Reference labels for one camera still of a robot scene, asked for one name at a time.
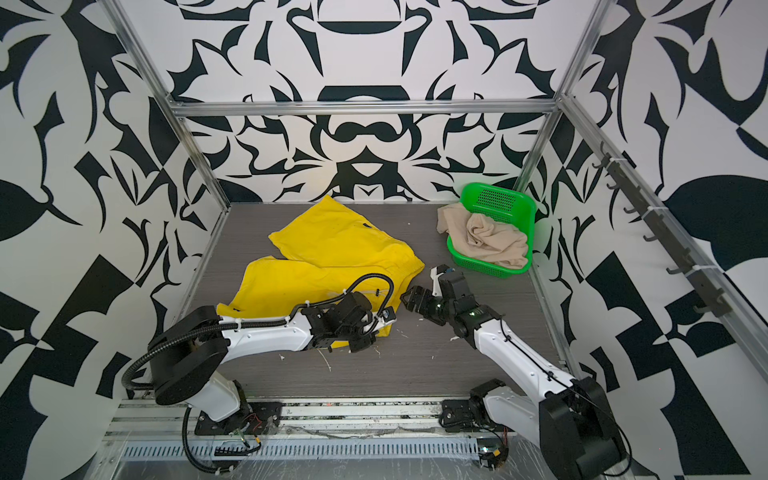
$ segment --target yellow garment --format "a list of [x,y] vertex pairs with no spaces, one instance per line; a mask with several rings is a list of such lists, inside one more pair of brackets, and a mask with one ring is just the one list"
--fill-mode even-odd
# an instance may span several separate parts
[[[424,269],[406,243],[376,228],[362,215],[331,197],[299,215],[270,240],[288,260],[259,258],[245,271],[240,291],[219,315],[264,318],[287,315],[298,303],[317,302],[341,294],[366,273],[384,273],[395,284],[389,305],[397,310],[400,295]],[[380,279],[363,281],[356,291],[377,310],[389,289]],[[389,335],[390,327],[379,331]],[[335,342],[334,347],[347,342]]]

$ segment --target hook rack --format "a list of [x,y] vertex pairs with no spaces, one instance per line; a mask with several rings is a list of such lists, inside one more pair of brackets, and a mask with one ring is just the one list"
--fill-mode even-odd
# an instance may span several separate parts
[[703,309],[694,307],[697,313],[711,312],[713,315],[720,317],[732,311],[731,306],[722,297],[723,289],[716,288],[703,271],[706,268],[714,268],[715,266],[696,265],[691,259],[690,248],[683,247],[669,227],[668,219],[664,216],[664,211],[667,208],[651,206],[644,195],[642,186],[635,185],[632,182],[624,171],[621,162],[609,161],[606,165],[606,170],[614,182],[616,182],[613,186],[608,185],[608,188],[612,190],[620,189],[624,196],[627,197],[627,200],[629,200],[629,203],[632,204],[632,208],[624,208],[624,212],[627,214],[643,212],[641,218],[648,225],[652,233],[651,236],[643,235],[643,239],[647,242],[658,241],[661,243],[661,246],[664,247],[672,261],[674,261],[676,267],[674,269],[667,268],[667,273],[670,275],[685,273],[685,277],[704,301],[706,307]]

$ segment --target transparent plastic sheet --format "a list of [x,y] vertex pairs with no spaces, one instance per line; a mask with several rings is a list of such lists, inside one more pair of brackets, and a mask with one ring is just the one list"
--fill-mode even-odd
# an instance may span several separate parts
[[[218,475],[219,478],[231,478],[232,480],[341,480],[341,479],[363,479],[380,478],[382,480],[400,480],[410,478],[430,478],[434,480],[482,480],[482,479],[516,479],[516,480],[554,480],[554,476],[549,471],[544,459],[541,457],[541,451],[527,440],[514,434],[508,437],[509,454],[506,462],[501,468],[489,470],[483,468],[478,463],[476,455],[467,455],[463,452],[460,455],[454,455],[450,452],[437,452],[432,450],[421,455],[411,455],[411,458],[403,458],[406,455],[390,456],[388,458],[360,458],[361,455],[337,455],[337,458],[287,458],[286,455],[278,455],[278,458],[266,458],[261,455],[269,447],[272,452],[287,451],[289,445],[308,444],[318,442],[324,445],[337,445],[343,443],[348,445],[351,452],[355,450],[349,445],[357,445],[356,450],[362,451],[364,445],[372,443],[387,443],[390,440],[397,442],[402,440],[404,443],[418,442],[439,442],[454,440],[456,442],[467,442],[466,436],[462,435],[432,435],[432,436],[364,436],[362,438],[341,438],[336,435],[307,435],[304,432],[298,432],[298,435],[284,435],[284,430],[279,435],[260,435],[263,445],[263,451],[251,455],[248,459],[232,471]],[[498,444],[498,439],[491,434],[476,437],[478,449],[488,449],[492,451]],[[154,480],[176,479],[176,478],[216,478],[215,475],[200,472],[195,469],[184,457],[178,453],[175,456],[158,455],[156,458],[137,458],[133,455],[130,458],[131,447],[134,449],[137,445],[159,445],[166,442],[168,445],[180,445],[180,439],[168,439],[166,437],[161,441],[151,441],[137,439],[137,437],[128,435],[122,439],[115,439],[109,444],[106,442],[102,449],[101,456],[101,475],[87,476],[94,480],[114,479],[128,480],[134,478],[146,478]],[[249,442],[253,441],[252,436],[248,436]],[[211,448],[214,444],[218,445],[221,437],[218,439],[202,439],[190,436],[190,444],[207,445]],[[318,455],[318,457],[328,457],[333,455]],[[209,455],[196,455],[198,460],[206,465],[210,465]],[[99,465],[93,465],[96,472],[100,469]]]

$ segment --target green basket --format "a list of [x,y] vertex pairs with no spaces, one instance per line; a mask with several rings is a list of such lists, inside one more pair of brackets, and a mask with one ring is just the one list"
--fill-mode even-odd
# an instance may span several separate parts
[[506,188],[486,184],[468,184],[462,191],[461,202],[474,214],[485,214],[497,222],[511,223],[528,235],[528,255],[526,256],[528,263],[521,269],[514,270],[465,257],[453,248],[451,237],[448,236],[448,250],[456,264],[501,278],[527,272],[531,268],[533,257],[533,222],[536,216],[536,203],[533,199],[526,194]]

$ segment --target green plastic basket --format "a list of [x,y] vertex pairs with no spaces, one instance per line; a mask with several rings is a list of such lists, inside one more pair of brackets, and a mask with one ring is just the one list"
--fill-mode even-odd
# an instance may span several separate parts
[[506,188],[486,184],[468,184],[462,191],[461,202],[474,214],[485,214],[497,222],[511,223],[528,235],[528,263],[521,269],[514,270],[465,257],[453,248],[451,237],[448,236],[448,250],[456,264],[500,278],[527,272],[531,268],[533,257],[533,223],[536,216],[536,203],[533,199],[526,194]]

